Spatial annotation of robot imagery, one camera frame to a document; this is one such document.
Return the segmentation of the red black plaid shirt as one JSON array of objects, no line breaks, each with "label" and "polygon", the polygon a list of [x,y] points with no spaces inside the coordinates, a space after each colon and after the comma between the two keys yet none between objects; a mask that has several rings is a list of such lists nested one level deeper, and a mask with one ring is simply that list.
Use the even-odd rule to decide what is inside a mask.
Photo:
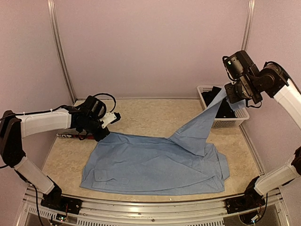
[{"label": "red black plaid shirt", "polygon": [[79,140],[90,139],[94,140],[93,135],[81,135],[81,134],[56,134],[57,137],[61,138],[78,138]]}]

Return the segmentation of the white plastic laundry basket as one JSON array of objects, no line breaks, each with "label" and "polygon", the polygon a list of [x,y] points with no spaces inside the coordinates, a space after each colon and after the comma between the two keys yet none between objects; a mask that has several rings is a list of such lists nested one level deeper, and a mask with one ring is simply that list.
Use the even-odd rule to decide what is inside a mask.
[{"label": "white plastic laundry basket", "polygon": [[[206,92],[212,91],[213,87],[222,88],[222,86],[214,86],[214,85],[200,85],[197,86],[197,91],[200,96],[200,104],[205,110],[208,104],[205,101],[204,95]],[[212,124],[212,128],[234,128],[239,127],[244,121],[250,118],[246,108],[243,105],[238,106],[236,110],[233,111],[234,117],[220,117],[216,116],[215,120]]]}]

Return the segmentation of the light blue long sleeve shirt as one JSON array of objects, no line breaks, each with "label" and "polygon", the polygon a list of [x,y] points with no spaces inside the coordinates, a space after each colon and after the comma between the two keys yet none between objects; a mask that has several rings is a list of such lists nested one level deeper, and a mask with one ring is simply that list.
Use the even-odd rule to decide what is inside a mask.
[{"label": "light blue long sleeve shirt", "polygon": [[170,137],[112,132],[92,151],[80,187],[133,195],[223,192],[229,165],[207,138],[226,97],[225,88],[220,88],[202,113]]}]

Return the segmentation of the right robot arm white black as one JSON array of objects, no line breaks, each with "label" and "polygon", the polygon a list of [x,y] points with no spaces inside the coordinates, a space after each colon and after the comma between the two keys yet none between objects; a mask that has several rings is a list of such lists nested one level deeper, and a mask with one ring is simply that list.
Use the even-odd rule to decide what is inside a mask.
[{"label": "right robot arm white black", "polygon": [[[280,64],[267,61],[260,70],[244,50],[223,56],[222,62],[231,81],[224,86],[231,104],[244,101],[246,107],[258,108],[265,93],[297,127],[301,126],[301,91]],[[250,209],[268,192],[300,175],[301,150],[298,148],[283,166],[254,178],[245,189],[240,204]]]}]

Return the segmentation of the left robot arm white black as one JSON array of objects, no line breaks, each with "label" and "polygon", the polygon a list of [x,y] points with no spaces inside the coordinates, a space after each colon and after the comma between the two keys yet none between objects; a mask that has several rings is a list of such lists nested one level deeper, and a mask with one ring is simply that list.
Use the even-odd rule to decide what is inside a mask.
[{"label": "left robot arm white black", "polygon": [[75,129],[100,141],[109,135],[107,127],[115,120],[119,120],[119,114],[107,111],[105,103],[96,96],[88,96],[78,106],[62,105],[31,113],[6,111],[0,119],[0,155],[6,167],[13,168],[39,189],[48,203],[59,210],[66,205],[61,189],[29,160],[22,139],[53,130]]}]

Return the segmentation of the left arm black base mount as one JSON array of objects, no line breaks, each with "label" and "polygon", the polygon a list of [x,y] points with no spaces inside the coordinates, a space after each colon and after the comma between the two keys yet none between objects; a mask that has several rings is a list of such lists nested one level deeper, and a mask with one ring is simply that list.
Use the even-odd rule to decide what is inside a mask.
[{"label": "left arm black base mount", "polygon": [[78,215],[82,206],[82,200],[66,196],[61,196],[56,201],[53,199],[42,198],[41,206]]}]

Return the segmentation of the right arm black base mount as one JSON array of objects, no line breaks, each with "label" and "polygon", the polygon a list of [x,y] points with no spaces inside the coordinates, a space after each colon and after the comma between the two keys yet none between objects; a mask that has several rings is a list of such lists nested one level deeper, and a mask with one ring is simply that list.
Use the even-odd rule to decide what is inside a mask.
[{"label": "right arm black base mount", "polygon": [[228,198],[225,200],[226,210],[228,214],[250,210],[257,208],[260,205],[264,206],[265,204],[265,199],[262,197],[259,197],[259,199],[254,199],[251,196],[244,195],[234,198]]}]

